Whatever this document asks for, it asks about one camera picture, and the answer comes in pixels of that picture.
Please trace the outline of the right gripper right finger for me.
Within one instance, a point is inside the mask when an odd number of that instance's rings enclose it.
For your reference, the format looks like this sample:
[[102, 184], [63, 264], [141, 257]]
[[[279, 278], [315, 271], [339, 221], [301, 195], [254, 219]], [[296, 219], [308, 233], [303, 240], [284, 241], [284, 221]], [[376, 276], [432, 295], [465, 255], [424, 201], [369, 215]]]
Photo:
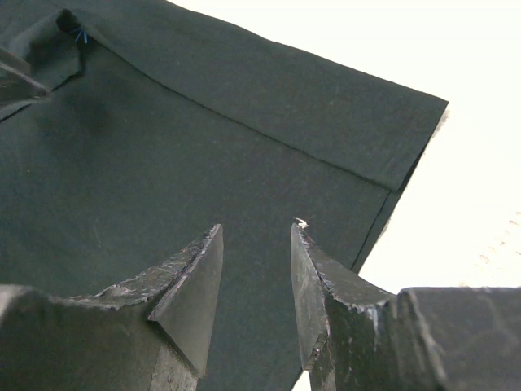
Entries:
[[392, 294], [291, 228], [301, 365], [314, 390], [517, 390], [517, 288]]

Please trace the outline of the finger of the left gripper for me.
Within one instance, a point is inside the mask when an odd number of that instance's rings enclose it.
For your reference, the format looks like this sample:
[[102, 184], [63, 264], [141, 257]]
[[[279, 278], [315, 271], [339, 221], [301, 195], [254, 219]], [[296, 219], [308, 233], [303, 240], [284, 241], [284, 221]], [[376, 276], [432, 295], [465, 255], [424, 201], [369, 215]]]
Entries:
[[46, 57], [41, 50], [30, 49], [19, 57], [1, 49], [1, 118], [50, 99], [51, 88], [34, 76], [45, 63]]

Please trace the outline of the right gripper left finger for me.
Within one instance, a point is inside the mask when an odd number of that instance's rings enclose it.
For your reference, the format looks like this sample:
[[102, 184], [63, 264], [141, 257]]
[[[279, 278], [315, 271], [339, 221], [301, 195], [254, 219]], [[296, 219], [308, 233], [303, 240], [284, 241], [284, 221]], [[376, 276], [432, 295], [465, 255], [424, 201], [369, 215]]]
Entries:
[[223, 265], [215, 225], [169, 260], [96, 295], [1, 287], [4, 390], [194, 390]]

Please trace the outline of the black t shirt blue logo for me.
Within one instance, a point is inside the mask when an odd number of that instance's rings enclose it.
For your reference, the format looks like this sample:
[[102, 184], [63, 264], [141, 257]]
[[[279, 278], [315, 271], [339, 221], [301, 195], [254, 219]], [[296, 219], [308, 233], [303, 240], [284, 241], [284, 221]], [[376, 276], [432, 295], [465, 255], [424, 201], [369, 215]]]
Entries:
[[94, 294], [215, 224], [202, 390], [300, 374], [291, 225], [361, 266], [447, 102], [166, 1], [4, 1], [50, 100], [1, 115], [1, 281]]

